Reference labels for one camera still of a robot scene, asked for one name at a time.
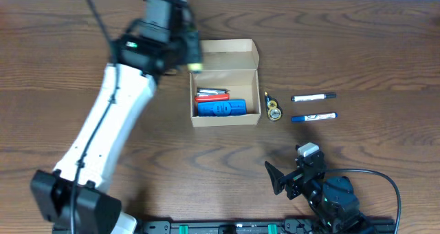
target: white marker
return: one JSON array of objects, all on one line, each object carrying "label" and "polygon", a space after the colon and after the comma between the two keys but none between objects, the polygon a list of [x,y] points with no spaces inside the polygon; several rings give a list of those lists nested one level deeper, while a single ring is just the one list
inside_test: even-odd
[{"label": "white marker", "polygon": [[291,101],[298,102],[305,100],[322,100],[322,99],[335,98],[335,97],[336,97],[336,93],[323,93],[323,94],[308,95],[308,96],[292,96]]},{"label": "white marker", "polygon": [[293,123],[305,122],[310,120],[326,120],[329,118],[338,117],[337,113],[328,113],[328,114],[312,114],[309,116],[292,116],[291,121]]}]

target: open cardboard box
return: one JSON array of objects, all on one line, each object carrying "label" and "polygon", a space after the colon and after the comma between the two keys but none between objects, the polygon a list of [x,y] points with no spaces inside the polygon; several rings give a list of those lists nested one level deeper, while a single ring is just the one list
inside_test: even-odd
[{"label": "open cardboard box", "polygon": [[[261,116],[259,53],[252,39],[202,41],[203,72],[190,74],[191,121],[193,127],[256,125]],[[228,89],[230,100],[246,101],[247,114],[226,117],[199,117],[197,87]]]}]

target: blue marker cap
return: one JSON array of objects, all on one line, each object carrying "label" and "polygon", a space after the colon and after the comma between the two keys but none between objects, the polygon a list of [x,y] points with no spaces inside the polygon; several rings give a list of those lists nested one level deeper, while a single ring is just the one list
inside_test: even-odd
[{"label": "blue marker cap", "polygon": [[305,122],[305,117],[304,116],[293,116],[291,118],[292,122]]}]

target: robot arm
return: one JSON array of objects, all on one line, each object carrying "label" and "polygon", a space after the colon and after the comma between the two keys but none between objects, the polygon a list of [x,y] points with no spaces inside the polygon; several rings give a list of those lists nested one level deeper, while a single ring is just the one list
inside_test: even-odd
[{"label": "robot arm", "polygon": [[[77,161],[104,114],[113,93],[116,82],[115,70],[112,64],[106,66],[104,80],[95,105],[75,142],[54,168],[54,171],[60,171],[61,178],[74,181]],[[115,103],[109,108],[91,141],[84,161],[85,167],[82,168],[78,181],[81,185],[92,181],[95,189],[103,193],[107,192],[111,185],[111,178],[125,140],[156,90],[156,83],[151,75],[142,76],[141,71],[127,65],[119,65],[119,70],[119,90]]]},{"label": "robot arm", "polygon": [[[31,181],[43,218],[68,227],[74,210],[79,233],[134,232],[136,219],[122,213],[121,202],[106,194],[122,147],[161,75],[179,65],[201,70],[199,35],[184,0],[148,0],[146,18],[132,22],[113,46],[118,62],[107,64],[77,139],[52,173],[37,171]],[[87,155],[78,165],[87,144]],[[83,167],[76,184],[78,166]]]},{"label": "robot arm", "polygon": [[371,173],[386,178],[396,190],[397,202],[400,206],[400,195],[397,185],[386,175],[364,169],[332,169],[327,170],[324,153],[318,145],[308,143],[296,146],[298,158],[295,159],[297,170],[284,175],[269,162],[265,167],[269,173],[274,193],[286,190],[289,200],[303,195],[311,210],[318,217],[312,224],[313,233],[397,233],[400,219],[400,207],[396,225],[391,220],[375,221],[360,212],[360,202],[354,194],[353,185],[345,176],[332,177],[324,180],[326,173],[344,171]]}]

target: wooden table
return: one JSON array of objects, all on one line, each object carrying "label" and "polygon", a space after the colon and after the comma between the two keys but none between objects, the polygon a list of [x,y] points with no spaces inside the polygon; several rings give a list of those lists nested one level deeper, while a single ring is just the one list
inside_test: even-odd
[{"label": "wooden table", "polygon": [[[110,195],[136,217],[276,219],[311,215],[275,196],[265,160],[288,173],[296,144],[330,167],[375,169],[400,188],[400,233],[440,229],[440,3],[371,0],[190,0],[203,39],[254,39],[267,90],[285,117],[193,128],[187,72],[161,81],[119,159]],[[96,0],[116,37],[138,0]],[[84,0],[0,0],[0,232],[49,233],[29,190],[75,139],[109,56]],[[337,92],[292,103],[291,95]],[[290,116],[336,111],[305,124]],[[392,187],[348,175],[367,215],[395,217]]]}]

